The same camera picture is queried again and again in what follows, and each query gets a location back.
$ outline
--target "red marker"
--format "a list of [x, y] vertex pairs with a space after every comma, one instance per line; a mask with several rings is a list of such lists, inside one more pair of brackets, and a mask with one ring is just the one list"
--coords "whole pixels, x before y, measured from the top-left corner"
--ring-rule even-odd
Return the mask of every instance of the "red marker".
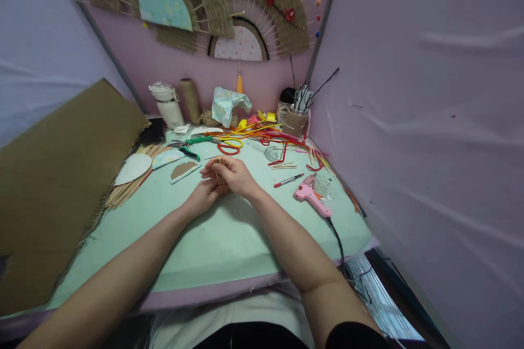
[[298, 178], [301, 178], [303, 175], [304, 175], [303, 173], [302, 174], [297, 174], [296, 176], [293, 176], [293, 177], [291, 177], [291, 178], [289, 178], [287, 180], [284, 180], [284, 181], [282, 181], [280, 183], [275, 184], [273, 187], [278, 188], [281, 185], [284, 185], [284, 184], [287, 184], [287, 183], [291, 183], [292, 181], [295, 181]]

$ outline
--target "white thermos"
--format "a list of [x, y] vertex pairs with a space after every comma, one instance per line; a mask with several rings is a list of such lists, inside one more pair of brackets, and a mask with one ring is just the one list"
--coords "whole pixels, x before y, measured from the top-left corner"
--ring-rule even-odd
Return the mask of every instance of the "white thermos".
[[164, 82], [157, 82], [149, 86], [153, 97], [157, 100], [158, 110], [162, 115], [168, 128], [175, 129], [184, 125], [184, 118], [180, 111], [180, 98], [172, 85]]

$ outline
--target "glue gun cord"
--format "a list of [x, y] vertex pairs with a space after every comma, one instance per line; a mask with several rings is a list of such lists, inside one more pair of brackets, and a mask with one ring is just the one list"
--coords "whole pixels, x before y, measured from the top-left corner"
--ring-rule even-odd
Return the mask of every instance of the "glue gun cord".
[[344, 261], [344, 249], [342, 248], [342, 242], [340, 241], [340, 237], [337, 233], [337, 230], [335, 229], [335, 226], [333, 225], [333, 221], [331, 221], [331, 217], [327, 217], [326, 221], [329, 227], [331, 228], [331, 230], [333, 231], [333, 233], [335, 234], [335, 237], [337, 238], [337, 241], [338, 241], [338, 248], [340, 249], [340, 258], [341, 258], [340, 262], [342, 264], [342, 275], [344, 276], [344, 278], [348, 278], [349, 274], [347, 273], [346, 263]]

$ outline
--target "pink glue gun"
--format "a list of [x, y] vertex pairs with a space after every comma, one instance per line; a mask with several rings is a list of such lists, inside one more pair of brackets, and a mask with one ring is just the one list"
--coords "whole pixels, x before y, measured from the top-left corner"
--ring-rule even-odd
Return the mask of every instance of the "pink glue gun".
[[323, 218], [329, 218], [333, 215], [333, 211], [331, 209], [328, 209], [325, 207], [322, 202], [320, 202], [313, 192], [313, 188], [315, 186], [315, 181], [317, 180], [317, 175], [312, 174], [311, 176], [308, 176], [302, 184], [299, 185], [299, 188], [297, 191], [295, 191], [294, 196], [299, 200], [303, 201], [304, 199], [307, 200], [311, 206], [314, 207], [314, 209], [323, 217]]

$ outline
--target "person's right hand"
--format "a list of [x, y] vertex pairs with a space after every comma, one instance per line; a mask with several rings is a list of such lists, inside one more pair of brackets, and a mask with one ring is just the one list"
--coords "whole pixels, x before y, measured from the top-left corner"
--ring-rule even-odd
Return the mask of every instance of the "person's right hand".
[[[224, 159], [225, 166], [214, 164], [217, 158]], [[220, 155], [209, 161], [200, 173], [202, 178], [214, 178], [216, 177], [215, 171], [222, 175], [229, 189], [240, 196], [249, 198], [261, 190], [261, 187], [241, 160], [228, 157], [227, 155]]]

